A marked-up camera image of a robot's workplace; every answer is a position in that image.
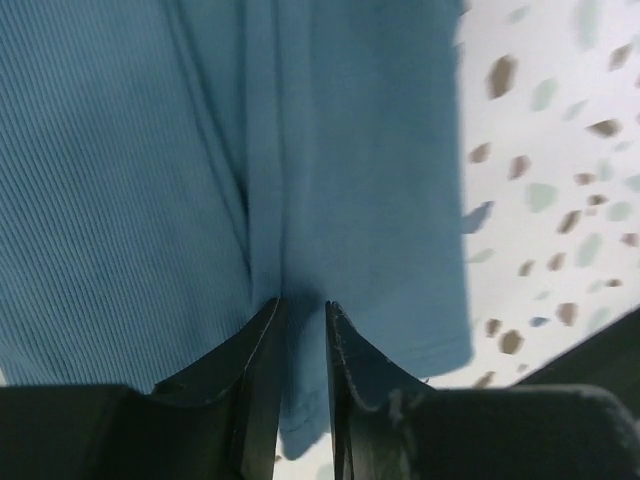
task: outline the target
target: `black plastic part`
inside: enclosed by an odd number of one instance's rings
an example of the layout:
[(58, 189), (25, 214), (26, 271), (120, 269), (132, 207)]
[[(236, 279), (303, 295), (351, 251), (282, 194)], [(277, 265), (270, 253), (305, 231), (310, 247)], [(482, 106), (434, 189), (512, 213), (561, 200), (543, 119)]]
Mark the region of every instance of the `black plastic part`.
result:
[(640, 418), (640, 310), (629, 313), (520, 385), (588, 384), (602, 387)]
[(270, 480), (285, 331), (274, 299), (148, 396), (118, 385), (0, 389), (0, 478)]
[(327, 304), (336, 480), (640, 478), (629, 411), (590, 386), (434, 390)]

